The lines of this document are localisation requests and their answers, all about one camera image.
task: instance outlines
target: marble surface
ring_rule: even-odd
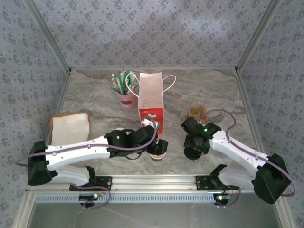
[[[161,70],[140,70],[154,73]],[[91,113],[91,136],[96,138],[115,128],[140,127],[137,110],[123,111],[119,100],[112,90],[112,70],[73,70],[62,112],[88,110]],[[97,174],[206,174],[219,164],[242,168],[229,157],[209,150],[198,160],[188,160],[184,153],[186,133],[181,123],[187,117],[187,110],[192,105],[204,105],[207,110],[224,108],[237,119],[237,125],[231,135],[250,147],[255,147],[250,131],[246,111],[232,73],[215,70],[163,70],[163,77],[175,75],[174,86],[164,94],[165,122],[164,134],[159,138],[168,141],[168,150],[164,159],[154,162],[147,153],[134,161],[126,158],[90,160],[76,164],[78,167],[90,165]],[[164,83],[166,88],[171,81]],[[227,114],[214,112],[210,121],[227,129],[232,123]]]

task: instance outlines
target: bag handle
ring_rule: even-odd
[[[128,79],[128,77],[129,77],[131,74],[132,74],[132,75],[135,77],[135,79],[138,81],[138,84],[140,84],[140,83],[139,83],[139,80],[138,80],[137,77],[136,77],[136,75],[135,75],[132,71],[130,71],[130,73],[128,73],[127,77],[125,77],[125,85],[127,86],[128,90],[130,90],[131,93],[133,93],[135,96],[138,97],[138,95],[137,95],[136,93],[134,93],[134,92],[129,88],[128,83],[127,83],[127,79]]]
[[[168,75],[168,76],[166,76],[166,77],[163,78],[162,83],[163,83],[163,81],[164,81],[166,78],[168,78],[168,77],[174,77],[174,81],[172,82],[172,84],[171,84],[168,88],[166,88],[166,89],[163,91],[163,93],[166,92],[168,89],[170,89],[170,88],[173,86],[173,84],[175,83],[175,81],[176,81],[176,76],[175,76],[175,75]]]

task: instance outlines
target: wall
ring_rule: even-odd
[[[28,180],[14,162],[46,137],[66,73],[21,0],[0,9],[0,227],[8,228]]]
[[[269,0],[36,0],[70,67],[233,67]]]
[[[304,2],[285,0],[242,72],[266,152],[278,153],[296,180],[290,198],[304,227]]]

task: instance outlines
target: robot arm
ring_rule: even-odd
[[[45,146],[43,141],[36,142],[30,154],[42,152],[44,155],[28,159],[28,184],[41,185],[56,182],[85,185],[91,180],[90,185],[94,186],[93,168],[79,169],[69,165],[92,159],[127,157],[129,154],[141,154],[144,151],[147,151],[154,159],[157,156],[160,160],[165,156],[168,142],[157,140],[156,134],[154,140],[144,146],[153,138],[153,134],[154,128],[148,125],[137,131],[113,130],[93,140],[71,145]]]
[[[215,169],[216,172],[210,175],[211,178],[214,178],[214,183],[253,189],[262,200],[271,204],[276,202],[291,183],[279,170],[258,159],[258,157],[264,158],[287,172],[284,160],[279,155],[268,156],[247,147],[232,137],[228,140],[226,133],[220,127],[213,123],[203,126],[193,117],[188,118],[181,126],[188,134],[184,144],[184,153],[187,158],[196,160],[202,154],[207,154],[211,148],[227,155],[247,170],[238,171],[228,168],[226,165],[220,165],[217,167],[219,169]],[[231,140],[237,146],[253,153],[255,157],[232,145],[229,142]]]

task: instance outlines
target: pink cup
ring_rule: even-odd
[[[122,95],[117,93],[117,96],[120,100],[120,105],[124,110],[132,110],[137,108],[137,97],[133,93],[129,93],[127,95]]]

